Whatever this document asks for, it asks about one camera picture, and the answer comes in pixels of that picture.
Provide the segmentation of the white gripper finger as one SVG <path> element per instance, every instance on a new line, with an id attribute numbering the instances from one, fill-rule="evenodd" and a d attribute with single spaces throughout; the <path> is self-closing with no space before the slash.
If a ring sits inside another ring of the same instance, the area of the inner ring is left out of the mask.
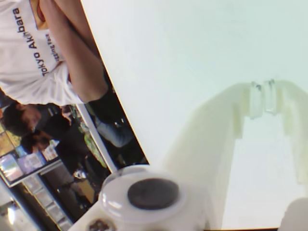
<path id="1" fill-rule="evenodd" d="M 156 165 L 112 173 L 100 209 L 115 229 L 206 229 L 221 226 L 235 141 L 246 116 L 260 116 L 263 89 L 236 84 L 200 106 Z"/>
<path id="2" fill-rule="evenodd" d="M 308 184 L 308 92 L 290 81 L 264 82 L 264 111 L 282 116 L 299 184 Z"/>

